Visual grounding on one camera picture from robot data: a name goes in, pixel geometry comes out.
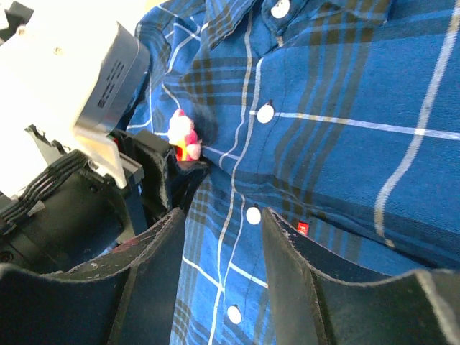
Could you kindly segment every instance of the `black cable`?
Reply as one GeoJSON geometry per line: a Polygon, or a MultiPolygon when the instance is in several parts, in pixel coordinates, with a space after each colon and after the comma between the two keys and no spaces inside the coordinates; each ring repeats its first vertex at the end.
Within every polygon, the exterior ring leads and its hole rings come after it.
{"type": "Polygon", "coordinates": [[[80,151],[62,156],[39,174],[27,187],[18,201],[5,208],[1,214],[5,222],[14,222],[27,215],[43,198],[58,189],[74,172],[84,167],[87,159],[80,151]]]}
{"type": "Polygon", "coordinates": [[[32,192],[32,189],[36,186],[36,184],[41,183],[44,179],[49,178],[50,176],[56,176],[60,173],[60,171],[69,164],[72,160],[75,159],[75,156],[78,156],[79,151],[73,151],[68,155],[62,156],[58,160],[56,160],[54,163],[52,163],[50,166],[48,166],[43,172],[41,172],[34,180],[32,180],[29,185],[26,187],[25,191],[23,194],[18,198],[16,203],[11,203],[9,206],[7,206],[1,216],[8,216],[18,208],[22,207],[22,204],[28,200],[30,197],[30,193],[32,192]]]}
{"type": "Polygon", "coordinates": [[[29,197],[25,198],[25,203],[21,204],[20,208],[4,217],[7,221],[15,221],[20,216],[29,213],[30,210],[42,199],[45,199],[57,188],[59,188],[75,171],[82,168],[86,163],[86,159],[77,159],[74,162],[69,163],[67,167],[60,170],[59,175],[50,176],[40,185],[36,185],[36,188],[31,189],[29,197]]]}

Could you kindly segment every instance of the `black mechanical part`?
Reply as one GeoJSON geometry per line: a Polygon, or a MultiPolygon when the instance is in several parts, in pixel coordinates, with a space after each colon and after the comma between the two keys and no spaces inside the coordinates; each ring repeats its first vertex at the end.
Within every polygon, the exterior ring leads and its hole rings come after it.
{"type": "Polygon", "coordinates": [[[278,344],[460,342],[458,272],[388,277],[299,235],[269,208],[262,213],[262,244],[278,344]]]}
{"type": "Polygon", "coordinates": [[[104,185],[84,174],[71,175],[45,208],[0,238],[9,262],[38,273],[66,271],[102,253],[123,230],[104,185]]]}
{"type": "Polygon", "coordinates": [[[0,210],[7,207],[11,203],[10,198],[0,192],[0,210]]]}
{"type": "Polygon", "coordinates": [[[9,26],[6,29],[0,30],[0,45],[9,40],[16,33],[17,28],[27,24],[34,14],[34,10],[13,1],[9,9],[5,10],[6,18],[9,26]]]}
{"type": "Polygon", "coordinates": [[[0,264],[0,344],[169,344],[184,237],[175,209],[69,272],[0,264]]]}
{"type": "Polygon", "coordinates": [[[120,152],[144,168],[142,203],[148,225],[174,208],[187,215],[196,190],[208,174],[208,163],[178,162],[172,145],[145,130],[132,135],[115,129],[111,135],[120,152]]]}
{"type": "Polygon", "coordinates": [[[9,229],[2,229],[1,234],[7,234],[15,224],[27,218],[39,201],[53,194],[73,173],[84,167],[87,161],[82,152],[73,151],[49,165],[26,187],[17,201],[0,210],[0,219],[10,225],[9,229]]]}
{"type": "MultiPolygon", "coordinates": [[[[48,142],[34,126],[27,131],[48,165],[55,166],[68,155],[60,143],[48,142]]],[[[119,144],[127,186],[120,190],[113,178],[101,177],[86,165],[40,199],[41,211],[21,212],[22,217],[12,223],[12,215],[19,214],[15,205],[18,208],[20,202],[29,210],[37,199],[5,200],[0,228],[9,233],[0,237],[0,260],[38,273],[67,271],[111,249],[115,240],[120,244],[141,234],[174,208],[188,212],[207,174],[205,162],[178,162],[174,147],[146,131],[132,136],[116,130],[112,137],[119,144]]]]}

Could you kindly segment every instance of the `plaid fabric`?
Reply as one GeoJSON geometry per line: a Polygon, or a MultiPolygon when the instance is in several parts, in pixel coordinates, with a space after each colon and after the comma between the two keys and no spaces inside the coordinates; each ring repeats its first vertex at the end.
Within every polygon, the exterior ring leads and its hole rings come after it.
{"type": "Polygon", "coordinates": [[[171,344],[275,342],[251,206],[378,272],[460,268],[460,0],[275,3],[172,0],[137,28],[152,62],[127,130],[165,136],[184,109],[211,162],[171,344]]]}

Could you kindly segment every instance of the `white plastic device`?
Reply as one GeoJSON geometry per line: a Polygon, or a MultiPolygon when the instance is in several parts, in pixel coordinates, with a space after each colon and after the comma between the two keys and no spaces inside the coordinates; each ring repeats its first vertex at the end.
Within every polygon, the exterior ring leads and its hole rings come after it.
{"type": "Polygon", "coordinates": [[[148,63],[146,48],[114,19],[68,1],[36,9],[0,46],[1,120],[10,128],[34,124],[124,188],[118,147],[107,135],[148,63]]]}

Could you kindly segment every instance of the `small toy figure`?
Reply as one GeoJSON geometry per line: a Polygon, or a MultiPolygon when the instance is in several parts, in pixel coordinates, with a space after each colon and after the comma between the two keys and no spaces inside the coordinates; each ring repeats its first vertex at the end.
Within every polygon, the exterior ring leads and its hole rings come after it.
{"type": "Polygon", "coordinates": [[[195,124],[178,109],[172,115],[170,128],[167,131],[169,143],[178,148],[176,157],[179,161],[198,160],[201,155],[201,140],[195,132],[195,124]]]}

